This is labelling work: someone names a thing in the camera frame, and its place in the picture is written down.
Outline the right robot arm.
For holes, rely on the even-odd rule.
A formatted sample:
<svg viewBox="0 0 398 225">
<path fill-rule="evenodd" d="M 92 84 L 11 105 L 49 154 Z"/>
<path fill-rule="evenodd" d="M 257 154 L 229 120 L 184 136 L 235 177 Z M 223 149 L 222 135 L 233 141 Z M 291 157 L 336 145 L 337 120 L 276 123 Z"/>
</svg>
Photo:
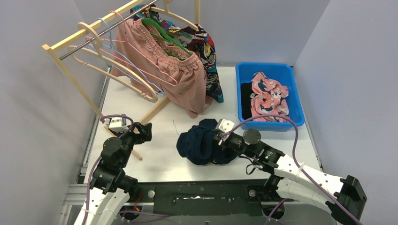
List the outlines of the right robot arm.
<svg viewBox="0 0 398 225">
<path fill-rule="evenodd" d="M 269 173 L 264 194 L 310 204 L 331 214 L 342 225 L 359 225 L 367 202 L 360 181 L 351 175 L 324 173 L 286 155 L 260 139 L 255 129 L 243 136 L 216 130 L 214 142 L 223 150 L 233 150 L 251 161 L 254 168 Z"/>
</svg>

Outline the pink shark print shorts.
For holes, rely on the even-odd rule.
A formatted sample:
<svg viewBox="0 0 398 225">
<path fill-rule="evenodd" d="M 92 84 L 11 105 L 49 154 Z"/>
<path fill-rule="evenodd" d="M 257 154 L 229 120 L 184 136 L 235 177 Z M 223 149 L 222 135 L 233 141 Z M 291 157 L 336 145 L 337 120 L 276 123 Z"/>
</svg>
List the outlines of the pink shark print shorts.
<svg viewBox="0 0 398 225">
<path fill-rule="evenodd" d="M 260 114 L 278 114 L 289 117 L 289 108 L 286 98 L 289 96 L 287 86 L 266 77 L 263 72 L 253 75 L 253 93 L 250 95 L 252 116 Z"/>
</svg>

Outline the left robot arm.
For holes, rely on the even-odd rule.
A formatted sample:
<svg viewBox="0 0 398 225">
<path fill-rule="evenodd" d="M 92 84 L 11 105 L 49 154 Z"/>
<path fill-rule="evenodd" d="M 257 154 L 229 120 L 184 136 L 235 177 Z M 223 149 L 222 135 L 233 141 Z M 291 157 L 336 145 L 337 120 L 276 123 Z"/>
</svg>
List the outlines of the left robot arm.
<svg viewBox="0 0 398 225">
<path fill-rule="evenodd" d="M 152 124 L 135 122 L 134 128 L 137 133 L 112 136 L 104 141 L 100 160 L 89 173 L 86 200 L 74 222 L 76 225 L 110 225 L 127 201 L 138 198 L 138 180 L 126 175 L 124 168 L 133 147 L 151 141 Z"/>
</svg>

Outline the navy blue shorts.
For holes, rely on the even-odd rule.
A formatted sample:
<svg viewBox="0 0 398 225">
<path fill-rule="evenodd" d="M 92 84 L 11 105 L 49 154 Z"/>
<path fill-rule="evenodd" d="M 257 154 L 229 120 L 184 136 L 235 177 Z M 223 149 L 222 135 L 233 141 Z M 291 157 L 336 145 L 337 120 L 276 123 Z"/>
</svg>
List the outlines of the navy blue shorts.
<svg viewBox="0 0 398 225">
<path fill-rule="evenodd" d="M 195 165 L 228 164 L 238 157 L 238 153 L 231 149 L 222 149 L 213 142 L 216 134 L 215 119 L 203 119 L 198 125 L 192 126 L 187 132 L 180 134 L 176 149 L 181 157 L 187 158 Z"/>
</svg>

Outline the light blue wire hanger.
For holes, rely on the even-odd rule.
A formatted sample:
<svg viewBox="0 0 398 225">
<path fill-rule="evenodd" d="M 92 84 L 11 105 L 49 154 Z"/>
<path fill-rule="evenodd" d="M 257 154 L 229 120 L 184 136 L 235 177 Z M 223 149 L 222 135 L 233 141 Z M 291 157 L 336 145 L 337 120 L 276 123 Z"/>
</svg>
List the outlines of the light blue wire hanger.
<svg viewBox="0 0 398 225">
<path fill-rule="evenodd" d="M 147 74 L 147 75 L 152 75 L 152 74 L 150 74 L 150 73 L 148 73 L 148 72 L 146 72 L 146 71 L 144 71 L 144 70 L 141 70 L 141 69 L 138 68 L 134 63 L 132 63 L 132 61 L 129 60 L 124 54 L 122 54 L 121 52 L 119 52 L 118 50 L 116 50 L 115 45 L 114 45 L 114 42 L 113 42 L 113 39 L 112 39 L 112 31 L 111 31 L 110 26 L 108 25 L 108 23 L 107 23 L 104 19 L 102 19 L 102 18 L 97 18 L 97 20 L 100 20 L 100 21 L 104 22 L 105 25 L 106 25 L 107 28 L 108 28 L 108 31 L 109 31 L 109 39 L 108 39 L 108 41 L 110 42 L 110 45 L 109 45 L 109 46 L 106 46 L 106 47 L 109 48 L 109 49 L 112 49 L 112 48 L 113 48 L 114 51 L 115 51 L 116 53 L 118 53 L 120 56 L 122 56 L 122 57 L 124 58 L 124 59 L 122 60 L 123 62 L 126 62 L 128 65 L 133 66 L 133 67 L 145 78 L 145 80 L 146 80 L 149 84 L 153 85 L 153 86 L 157 89 L 156 92 L 157 92 L 158 95 L 160 95 L 160 96 L 162 96 L 162 97 L 165 97 L 166 94 L 165 94 L 165 92 L 163 91 L 163 89 L 160 88 L 160 87 L 158 87 L 155 83 L 149 81 L 148 78 L 146 77 L 146 74 Z"/>
</svg>

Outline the black mesh shorts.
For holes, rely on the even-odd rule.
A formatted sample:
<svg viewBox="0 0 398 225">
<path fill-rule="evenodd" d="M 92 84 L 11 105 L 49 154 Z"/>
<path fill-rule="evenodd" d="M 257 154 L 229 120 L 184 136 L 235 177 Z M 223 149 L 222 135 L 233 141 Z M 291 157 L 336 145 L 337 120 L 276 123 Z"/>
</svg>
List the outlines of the black mesh shorts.
<svg viewBox="0 0 398 225">
<path fill-rule="evenodd" d="M 244 120 L 252 117 L 251 113 L 251 95 L 254 93 L 252 90 L 252 83 L 242 83 L 240 86 L 241 92 L 241 111 Z"/>
</svg>

